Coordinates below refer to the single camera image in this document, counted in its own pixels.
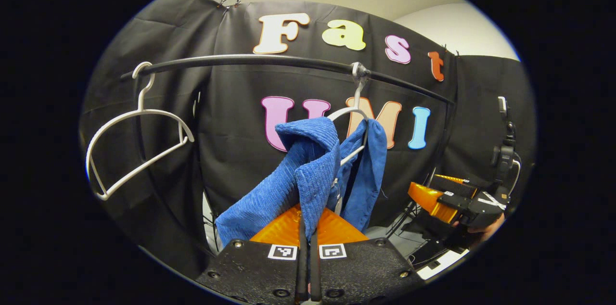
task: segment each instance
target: blue cloth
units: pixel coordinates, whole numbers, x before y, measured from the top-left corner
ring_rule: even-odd
[[[310,241],[323,210],[326,205],[330,207],[332,195],[336,197],[336,188],[332,188],[334,178],[338,178],[338,184],[344,182],[341,188],[346,188],[354,160],[347,162],[343,169],[340,160],[361,145],[366,127],[368,141],[345,215],[356,228],[367,227],[385,169],[385,131],[375,120],[363,121],[339,145],[333,122],[319,117],[276,125],[287,154],[273,173],[216,219],[222,244],[226,246],[233,239],[251,239],[298,201],[306,225],[306,239]]]

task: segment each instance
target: pink letter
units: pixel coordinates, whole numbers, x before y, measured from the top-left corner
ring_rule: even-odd
[[[268,143],[276,149],[286,152],[275,127],[279,123],[286,123],[287,112],[293,108],[295,102],[287,97],[270,96],[262,99],[261,105],[266,109],[266,139],[268,139]]]
[[[385,44],[387,44],[385,54],[390,60],[400,64],[411,62],[411,54],[407,51],[409,44],[406,39],[390,35],[385,37]]]
[[[325,115],[325,112],[332,107],[329,102],[321,101],[321,99],[306,99],[302,106],[304,109],[308,110],[309,119],[319,118]]]

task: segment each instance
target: white hanger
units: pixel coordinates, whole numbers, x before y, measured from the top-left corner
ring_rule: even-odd
[[[146,66],[151,66],[151,65],[152,64],[150,62],[142,62],[141,64],[139,64],[137,66],[137,68],[135,68],[135,70],[132,72],[132,78],[136,79],[137,75],[139,74],[139,71],[141,69],[143,69]],[[167,156],[167,154],[173,152],[174,150],[178,149],[182,145],[186,144],[187,140],[189,140],[191,142],[194,142],[194,136],[193,136],[191,130],[189,129],[189,126],[187,126],[184,123],[184,121],[182,121],[182,119],[180,119],[175,114],[172,114],[170,112],[165,112],[164,110],[143,109],[143,97],[152,88],[152,84],[153,83],[154,83],[154,73],[152,73],[150,75],[150,82],[147,84],[147,86],[145,86],[145,88],[143,88],[143,90],[141,90],[141,92],[139,92],[139,100],[137,102],[137,110],[133,110],[132,112],[128,112],[128,113],[119,115],[119,116],[111,119],[110,121],[105,123],[105,125],[103,125],[94,134],[94,137],[90,141],[90,145],[88,146],[88,152],[86,153],[86,174],[88,174],[88,179],[90,179],[90,164],[92,164],[92,170],[94,171],[94,175],[95,175],[96,179],[98,180],[101,189],[103,190],[103,194],[102,195],[99,194],[99,193],[96,193],[96,195],[100,199],[102,199],[102,200],[107,200],[114,193],[114,191],[116,191],[125,182],[130,180],[130,178],[134,177],[137,173],[141,172],[146,167],[149,167],[152,163],[160,160],[164,156]],[[152,158],[151,160],[149,160],[149,161],[143,163],[142,165],[140,165],[139,167],[135,168],[133,171],[131,171],[130,173],[126,174],[123,178],[121,178],[115,184],[113,184],[108,190],[106,190],[105,187],[103,186],[101,178],[99,177],[99,173],[96,171],[96,167],[94,165],[94,161],[92,160],[92,149],[94,149],[94,144],[99,140],[99,138],[101,137],[101,134],[103,134],[106,130],[108,130],[109,127],[111,127],[112,125],[115,125],[116,123],[118,123],[119,121],[122,121],[124,119],[132,118],[133,116],[137,116],[137,115],[145,115],[145,114],[165,115],[165,116],[169,116],[170,118],[173,118],[174,120],[176,120],[178,122],[178,132],[180,134],[180,142],[178,143],[178,145],[175,145],[175,146],[173,146],[173,147],[171,147],[171,148],[161,152],[157,156],[154,156],[154,158]],[[186,131],[187,136],[183,136],[182,129]]]
[[[357,68],[359,67],[359,62],[356,62],[353,64],[353,78],[357,79]],[[339,118],[340,116],[347,114],[347,113],[359,113],[361,114],[361,116],[363,116],[363,119],[365,119],[366,121],[368,121],[368,115],[366,115],[363,110],[361,110],[359,108],[359,100],[360,100],[360,93],[361,93],[361,89],[363,88],[363,86],[366,83],[366,77],[362,77],[359,78],[358,83],[357,83],[357,89],[355,90],[355,99],[354,99],[354,105],[353,106],[349,106],[348,108],[342,108],[340,110],[337,110],[336,112],[333,112],[332,114],[330,114],[330,116],[328,116],[328,118],[332,121],[334,121],[335,119]],[[347,163],[351,158],[353,158],[353,156],[355,156],[356,154],[358,154],[361,150],[363,150],[366,147],[366,141],[368,140],[368,134],[364,134],[363,136],[363,145],[361,145],[360,147],[358,147],[355,151],[351,152],[348,156],[346,156],[342,161],[340,161],[340,166],[342,166],[343,164]],[[337,184],[338,179],[335,178],[334,182],[332,183],[332,188]],[[336,215],[340,216],[340,211],[342,209],[342,204],[343,204],[343,198],[340,197],[340,188],[337,188],[337,197],[336,197],[336,208],[334,209],[334,213]]]

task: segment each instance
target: white wall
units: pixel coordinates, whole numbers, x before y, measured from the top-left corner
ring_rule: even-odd
[[[394,20],[397,24],[447,45],[452,53],[486,55],[520,60],[506,36],[493,22],[468,3],[442,4]]]

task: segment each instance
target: yellow letter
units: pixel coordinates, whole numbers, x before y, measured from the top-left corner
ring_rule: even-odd
[[[347,106],[353,106],[355,103],[355,98],[350,97],[347,99]],[[359,100],[359,108],[363,110],[363,112],[368,115],[368,118],[374,119],[374,112],[372,111],[372,106],[370,105],[370,101],[367,98],[361,97]],[[394,147],[394,132],[396,131],[396,121],[398,121],[398,113],[402,111],[402,104],[398,102],[389,101],[383,105],[381,108],[381,112],[379,116],[376,118],[376,121],[383,126],[385,130],[385,134],[387,135],[387,148],[391,149]],[[348,132],[347,138],[355,132],[357,126],[363,119],[363,116],[359,113],[351,113],[350,120],[348,121]]]
[[[283,44],[282,35],[286,35],[288,40],[295,39],[299,31],[297,22],[308,25],[310,16],[306,13],[264,15],[259,18],[259,21],[263,23],[261,40],[259,45],[253,49],[253,53],[279,53],[289,48],[289,46]]]
[[[321,37],[333,46],[346,46],[351,50],[361,50],[366,47],[363,42],[363,28],[349,20],[331,20],[327,23],[330,29],[326,29]]]

